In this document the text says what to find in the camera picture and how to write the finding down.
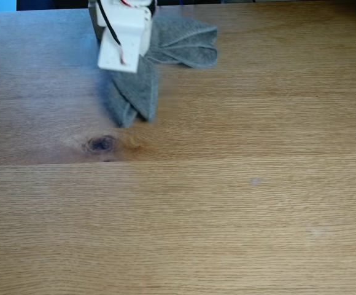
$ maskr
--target wooden table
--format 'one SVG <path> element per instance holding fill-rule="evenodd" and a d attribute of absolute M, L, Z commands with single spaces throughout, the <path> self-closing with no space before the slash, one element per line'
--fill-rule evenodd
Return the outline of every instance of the wooden table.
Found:
<path fill-rule="evenodd" d="M 219 26 L 114 128 L 88 11 L 0 14 L 0 295 L 356 295 L 356 14 L 163 7 Z"/>

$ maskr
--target folded towel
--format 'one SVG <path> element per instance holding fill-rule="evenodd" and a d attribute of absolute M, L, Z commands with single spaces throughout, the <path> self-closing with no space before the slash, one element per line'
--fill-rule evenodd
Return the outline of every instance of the folded towel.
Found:
<path fill-rule="evenodd" d="M 217 63 L 217 28 L 182 17 L 155 16 L 150 48 L 139 58 L 137 73 L 112 72 L 107 107 L 120 127 L 139 114 L 153 121 L 158 108 L 157 63 L 210 68 Z"/>

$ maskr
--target wood grain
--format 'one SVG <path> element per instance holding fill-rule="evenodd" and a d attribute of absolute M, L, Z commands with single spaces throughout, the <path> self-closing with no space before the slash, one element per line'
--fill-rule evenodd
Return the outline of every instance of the wood grain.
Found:
<path fill-rule="evenodd" d="M 218 25 L 219 64 L 162 67 L 128 129 L 86 10 L 0 14 L 0 295 L 356 295 L 356 14 L 161 13 Z"/>

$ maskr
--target cable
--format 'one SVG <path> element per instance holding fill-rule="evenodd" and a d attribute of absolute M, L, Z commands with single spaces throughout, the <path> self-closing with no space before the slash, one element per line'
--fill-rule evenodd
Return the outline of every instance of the cable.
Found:
<path fill-rule="evenodd" d="M 112 28 L 112 26 L 110 24 L 109 19 L 107 18 L 107 15 L 106 15 L 106 12 L 103 9 L 103 5 L 102 5 L 101 0 L 97 0 L 97 2 L 98 2 L 98 6 L 100 8 L 100 12 L 102 13 L 103 19 L 106 22 L 106 25 L 107 25 L 108 29 L 110 30 L 110 33 L 111 33 L 113 39 L 116 41 L 116 43 L 120 47 L 120 61 L 121 61 L 121 64 L 125 65 L 125 61 L 123 60 L 123 49 L 122 49 L 121 42 L 119 41 L 117 34 L 115 33 L 114 29 Z"/>
<path fill-rule="evenodd" d="M 151 11 L 152 16 L 155 14 L 157 5 L 158 5 L 157 0 L 152 0 L 151 4 L 148 6 L 148 9 Z"/>
<path fill-rule="evenodd" d="M 127 3 L 126 0 L 121 0 L 121 2 L 124 3 L 124 5 L 131 7 L 131 5 L 129 3 Z"/>

